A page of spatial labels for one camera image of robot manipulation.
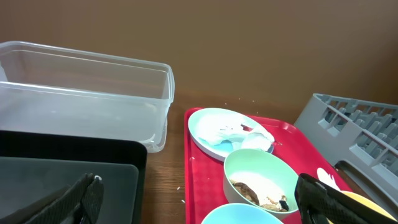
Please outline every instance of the dish rack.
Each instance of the dish rack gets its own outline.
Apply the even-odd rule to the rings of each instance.
[[[295,122],[323,157],[398,216],[398,106],[313,94]]]

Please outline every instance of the clear plastic container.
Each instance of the clear plastic container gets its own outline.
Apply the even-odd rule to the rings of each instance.
[[[170,66],[27,42],[0,44],[0,129],[164,146]]]

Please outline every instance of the yellow object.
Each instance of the yellow object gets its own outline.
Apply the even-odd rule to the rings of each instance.
[[[371,209],[377,211],[378,213],[397,221],[393,216],[390,215],[390,213],[386,212],[384,209],[382,209],[380,206],[378,206],[376,203],[372,202],[371,200],[369,200],[369,199],[367,199],[365,197],[362,197],[359,194],[348,192],[348,191],[344,191],[344,190],[342,190],[341,193],[349,196],[350,198],[352,198],[355,201],[367,206],[368,208],[371,208]]]

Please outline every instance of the wooden countertop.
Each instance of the wooden countertop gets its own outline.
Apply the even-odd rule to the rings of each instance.
[[[185,223],[185,204],[182,200],[185,200],[183,119],[186,110],[194,107],[226,108],[243,114],[281,119],[293,124],[304,106],[253,102],[252,99],[188,90],[176,92],[168,113],[165,148],[148,155],[141,223]],[[338,172],[354,192],[367,196],[342,170]]]

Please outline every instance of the red tray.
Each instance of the red tray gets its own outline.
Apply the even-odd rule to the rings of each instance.
[[[189,109],[184,117],[186,224],[200,224],[214,208],[228,203],[223,192],[223,163],[202,152],[193,142],[188,130],[189,117],[200,109]],[[334,176],[341,190],[351,191],[332,166],[296,127],[276,119],[249,117],[275,137],[275,141],[280,144],[275,145],[273,155],[285,161],[296,173],[307,173],[317,178],[317,169],[321,167]],[[295,212],[289,215],[283,222],[301,223],[300,213]]]

